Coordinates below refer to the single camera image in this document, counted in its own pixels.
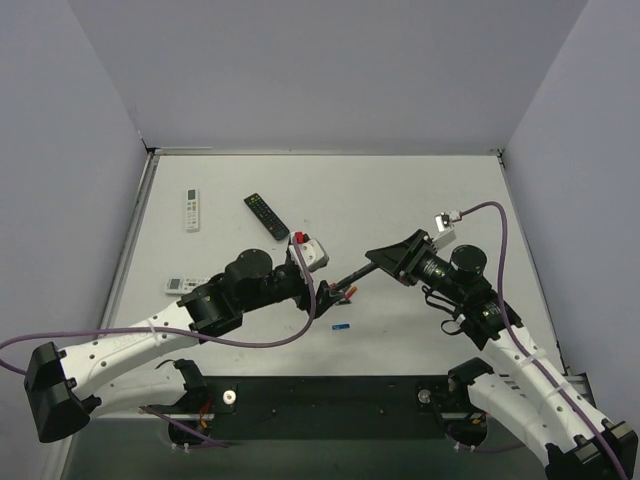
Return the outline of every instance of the white remote control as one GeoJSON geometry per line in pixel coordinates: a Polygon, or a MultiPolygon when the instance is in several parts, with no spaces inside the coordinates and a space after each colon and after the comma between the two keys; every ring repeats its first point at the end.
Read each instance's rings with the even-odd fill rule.
{"type": "Polygon", "coordinates": [[[188,233],[200,231],[200,192],[195,188],[187,190],[184,220],[188,233]]]}
{"type": "Polygon", "coordinates": [[[170,278],[164,287],[164,293],[167,295],[186,295],[208,281],[209,278],[170,278]]]}

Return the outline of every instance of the bolt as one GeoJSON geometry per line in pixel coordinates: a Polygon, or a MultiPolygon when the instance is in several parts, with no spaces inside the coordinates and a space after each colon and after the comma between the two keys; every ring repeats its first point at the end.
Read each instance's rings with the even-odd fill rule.
{"type": "Polygon", "coordinates": [[[420,403],[430,403],[431,402],[431,392],[429,390],[420,390],[418,392],[418,401],[420,403]]]}

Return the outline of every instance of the white wall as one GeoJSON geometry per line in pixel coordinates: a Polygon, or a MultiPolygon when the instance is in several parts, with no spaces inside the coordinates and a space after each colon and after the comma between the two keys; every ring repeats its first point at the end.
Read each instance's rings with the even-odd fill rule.
{"type": "Polygon", "coordinates": [[[69,0],[151,146],[486,153],[586,0],[69,0]]]}
{"type": "MultiPolygon", "coordinates": [[[[64,0],[0,4],[0,338],[99,323],[145,151],[64,0]]],[[[33,343],[2,357],[25,366],[33,343]]],[[[0,372],[0,477],[38,478],[22,379],[0,372]]]]}
{"type": "Polygon", "coordinates": [[[640,2],[591,0],[507,147],[562,351],[640,428],[640,2]]]}

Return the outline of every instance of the purple cable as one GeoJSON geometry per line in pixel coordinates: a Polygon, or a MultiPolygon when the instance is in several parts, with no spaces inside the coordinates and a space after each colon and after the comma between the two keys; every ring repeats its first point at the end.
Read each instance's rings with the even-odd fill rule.
{"type": "MultiPolygon", "coordinates": [[[[500,261],[498,263],[498,306],[500,307],[500,315],[502,316],[502,321],[509,332],[509,336],[513,343],[515,343],[518,350],[526,356],[531,357],[531,353],[529,353],[526,347],[520,342],[515,332],[513,331],[513,327],[511,323],[509,323],[509,317],[507,316],[507,308],[504,303],[504,290],[503,290],[503,280],[504,280],[504,264],[507,257],[507,212],[505,212],[504,207],[500,205],[498,202],[489,201],[483,202],[475,207],[470,208],[469,210],[465,210],[460,212],[460,219],[465,216],[480,210],[485,207],[495,207],[500,212],[500,220],[502,222],[502,243],[500,245],[500,261]]],[[[551,372],[545,368],[545,366],[535,357],[531,357],[531,362],[540,370],[540,372],[544,375],[544,377],[553,385],[554,388],[558,389],[558,392],[566,400],[566,402],[571,405],[571,408],[576,412],[576,414],[580,417],[580,419],[589,427],[589,430],[593,433],[593,435],[598,439],[600,445],[606,452],[607,456],[611,460],[616,472],[620,476],[622,480],[629,480],[626,472],[624,471],[624,467],[620,463],[620,460],[616,456],[615,452],[611,448],[611,446],[604,439],[602,434],[598,431],[598,428],[593,424],[593,422],[589,419],[589,417],[582,411],[580,406],[571,398],[571,396],[564,391],[564,389],[560,388],[560,384],[556,381],[556,379],[551,375],[551,372]]]]}
{"type": "MultiPolygon", "coordinates": [[[[178,328],[171,327],[155,327],[154,330],[160,333],[172,333],[175,335],[183,335],[185,337],[197,338],[199,340],[205,340],[207,342],[219,343],[221,345],[229,345],[232,347],[240,347],[240,348],[274,348],[281,347],[283,345],[287,345],[300,337],[302,337],[307,331],[311,328],[311,324],[313,323],[313,319],[316,315],[316,296],[315,296],[315,287],[313,285],[313,278],[311,277],[311,273],[307,268],[306,263],[304,263],[304,259],[302,257],[302,252],[300,251],[300,247],[295,240],[292,241],[293,248],[296,252],[296,256],[300,261],[301,270],[307,282],[307,287],[309,288],[309,297],[310,297],[310,306],[309,306],[309,319],[307,323],[297,332],[291,335],[290,337],[284,338],[282,340],[277,340],[275,342],[267,342],[267,343],[254,343],[254,342],[239,342],[237,340],[225,340],[217,337],[210,337],[209,335],[203,335],[202,333],[191,332],[187,330],[180,330],[178,328]]],[[[151,333],[151,328],[149,327],[124,327],[124,328],[105,328],[103,330],[82,330],[78,332],[46,332],[46,333],[32,333],[30,335],[22,335],[19,337],[10,338],[9,340],[5,340],[0,343],[0,350],[8,347],[9,345],[13,345],[14,343],[26,342],[28,340],[42,340],[42,339],[51,339],[51,338],[72,338],[72,337],[89,337],[96,335],[119,335],[119,334],[129,334],[129,333],[151,333]]],[[[25,375],[27,372],[21,368],[18,368],[10,363],[5,362],[0,359],[0,367],[4,367],[7,370],[10,370],[14,373],[18,373],[20,375],[25,375]]]]}
{"type": "MultiPolygon", "coordinates": [[[[222,345],[230,345],[233,347],[241,347],[241,348],[273,348],[280,347],[282,345],[287,345],[298,338],[302,337],[309,328],[311,328],[311,324],[313,323],[313,319],[316,316],[316,295],[315,295],[315,287],[313,285],[313,278],[311,277],[311,272],[307,268],[307,264],[304,261],[304,257],[302,256],[302,252],[300,251],[300,246],[294,237],[292,237],[293,248],[296,252],[296,256],[298,257],[298,261],[300,262],[300,269],[302,270],[302,274],[304,275],[305,281],[307,283],[307,287],[309,288],[309,319],[307,323],[295,334],[287,337],[283,340],[277,340],[275,342],[267,342],[267,343],[253,343],[253,342],[238,342],[235,340],[223,340],[217,337],[210,337],[209,335],[203,335],[201,333],[190,332],[186,330],[179,330],[177,328],[169,328],[169,327],[155,327],[154,330],[156,332],[162,333],[173,333],[177,335],[184,335],[187,337],[198,338],[200,340],[206,340],[208,342],[220,343],[222,345]]],[[[14,343],[26,342],[28,340],[40,340],[40,339],[50,339],[50,338],[70,338],[70,337],[87,337],[87,336],[96,336],[96,335],[107,335],[107,334],[130,334],[130,333],[152,333],[151,328],[149,327],[132,327],[132,328],[105,328],[104,330],[84,330],[79,332],[49,332],[49,333],[33,333],[30,335],[22,335],[19,337],[10,338],[9,340],[5,340],[0,343],[0,350],[8,347],[9,345],[13,345],[14,343]]],[[[18,368],[10,363],[5,362],[0,359],[0,367],[4,367],[7,370],[10,370],[14,373],[20,375],[26,375],[26,370],[18,368]]],[[[208,446],[212,447],[228,447],[229,444],[227,442],[223,442],[220,440],[214,440],[210,437],[202,435],[196,430],[183,425],[182,423],[170,418],[162,413],[149,408],[149,407],[140,407],[143,411],[155,415],[156,417],[165,420],[172,425],[175,425],[177,428],[193,435],[195,437],[200,438],[201,440],[208,443],[208,446]]],[[[205,448],[204,445],[197,446],[198,448],[205,448]]]]}
{"type": "Polygon", "coordinates": [[[143,412],[150,413],[151,415],[155,415],[158,418],[161,418],[165,422],[168,422],[171,425],[174,425],[175,427],[179,428],[180,430],[182,430],[184,432],[187,432],[188,434],[193,435],[194,437],[199,438],[203,442],[207,442],[207,444],[211,445],[212,447],[227,448],[229,446],[229,444],[227,442],[224,442],[222,440],[214,440],[211,437],[207,437],[206,435],[203,435],[200,432],[197,432],[193,428],[189,428],[186,425],[180,423],[179,421],[174,420],[173,418],[168,417],[168,416],[158,412],[157,410],[154,410],[153,408],[140,407],[140,410],[142,410],[143,412]]]}

